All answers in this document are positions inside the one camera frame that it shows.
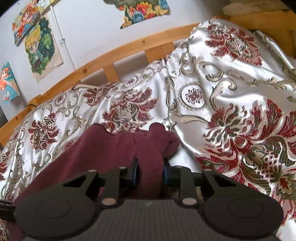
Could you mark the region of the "maroon long-sleeve top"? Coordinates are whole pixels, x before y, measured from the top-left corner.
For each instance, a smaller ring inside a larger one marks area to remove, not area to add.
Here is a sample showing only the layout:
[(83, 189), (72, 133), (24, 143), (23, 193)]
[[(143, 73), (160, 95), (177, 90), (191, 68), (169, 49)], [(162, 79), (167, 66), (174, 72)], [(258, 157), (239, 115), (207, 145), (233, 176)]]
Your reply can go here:
[[(172, 200), (160, 200), (164, 159), (178, 149), (176, 134), (160, 123), (146, 131), (109, 133), (94, 124), (43, 170), (14, 201), (7, 224), (10, 240), (159, 240), (163, 214)], [(120, 206), (101, 206), (100, 175), (139, 163), (139, 183)]]

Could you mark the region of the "floral satin bedspread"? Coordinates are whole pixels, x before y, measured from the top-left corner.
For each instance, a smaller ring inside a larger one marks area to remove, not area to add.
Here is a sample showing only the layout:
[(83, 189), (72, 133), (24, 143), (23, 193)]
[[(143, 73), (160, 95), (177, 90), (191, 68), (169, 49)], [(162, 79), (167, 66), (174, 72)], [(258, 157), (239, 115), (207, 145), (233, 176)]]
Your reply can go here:
[(203, 168), (276, 199), (278, 237), (295, 240), (295, 60), (270, 34), (223, 20), (199, 24), (130, 80), (71, 88), (26, 116), (1, 152), (1, 199), (12, 201), (92, 124), (133, 133), (155, 121)]

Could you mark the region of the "blond anime character poster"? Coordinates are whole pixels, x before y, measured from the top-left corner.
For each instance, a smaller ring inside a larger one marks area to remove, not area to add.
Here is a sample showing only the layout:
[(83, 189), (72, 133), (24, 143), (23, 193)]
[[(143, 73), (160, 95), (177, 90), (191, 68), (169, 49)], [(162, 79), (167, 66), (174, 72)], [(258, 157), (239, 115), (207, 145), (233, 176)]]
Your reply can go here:
[(32, 75), (37, 82), (63, 64), (49, 19), (45, 16), (27, 34), (25, 50)]

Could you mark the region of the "colourful landscape poster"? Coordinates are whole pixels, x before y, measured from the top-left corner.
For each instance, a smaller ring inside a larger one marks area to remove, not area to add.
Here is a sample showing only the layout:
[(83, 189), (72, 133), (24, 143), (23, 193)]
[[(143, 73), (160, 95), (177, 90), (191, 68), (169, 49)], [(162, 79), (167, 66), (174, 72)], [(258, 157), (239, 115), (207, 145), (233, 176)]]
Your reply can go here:
[(121, 29), (170, 12), (166, 0), (104, 0), (104, 2), (124, 12)]

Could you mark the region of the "orange-haired anime poster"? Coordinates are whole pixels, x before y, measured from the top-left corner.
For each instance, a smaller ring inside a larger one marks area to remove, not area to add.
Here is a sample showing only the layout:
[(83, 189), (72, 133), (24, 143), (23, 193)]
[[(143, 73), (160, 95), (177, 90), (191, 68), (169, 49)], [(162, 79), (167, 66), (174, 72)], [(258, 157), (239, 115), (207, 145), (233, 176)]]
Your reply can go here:
[(21, 40), (26, 36), (29, 30), (33, 27), (36, 19), (43, 15), (47, 8), (55, 1), (40, 0), (30, 1), (16, 16), (12, 22), (12, 31), (14, 35), (14, 43), (19, 45)]

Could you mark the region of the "white wall pipe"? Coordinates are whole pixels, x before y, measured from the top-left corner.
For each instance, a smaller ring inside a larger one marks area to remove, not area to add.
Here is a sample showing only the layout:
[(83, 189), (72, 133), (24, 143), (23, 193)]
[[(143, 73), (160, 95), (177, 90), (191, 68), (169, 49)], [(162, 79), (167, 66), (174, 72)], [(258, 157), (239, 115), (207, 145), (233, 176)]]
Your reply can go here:
[(62, 46), (62, 48), (63, 48), (63, 50), (65, 52), (65, 55), (67, 57), (68, 63), (71, 66), (72, 71), (74, 72), (76, 70), (76, 68), (75, 68), (75, 65), (74, 65), (74, 63), (72, 61), (70, 53), (68, 51), (68, 48), (67, 48), (67, 45), (66, 45), (66, 42), (65, 42), (65, 38), (63, 37), (63, 34), (61, 32), (61, 29), (60, 29), (60, 26), (59, 26), (59, 23), (58, 23), (58, 20), (57, 20), (57, 17), (56, 17), (56, 14), (55, 14), (55, 11), (54, 11), (54, 8), (53, 8), (52, 5), (50, 5), (50, 11), (51, 11), (51, 14), (52, 14), (52, 17), (53, 17), (53, 20), (54, 20), (55, 27), (56, 27), (57, 32), (58, 32), (60, 45)]

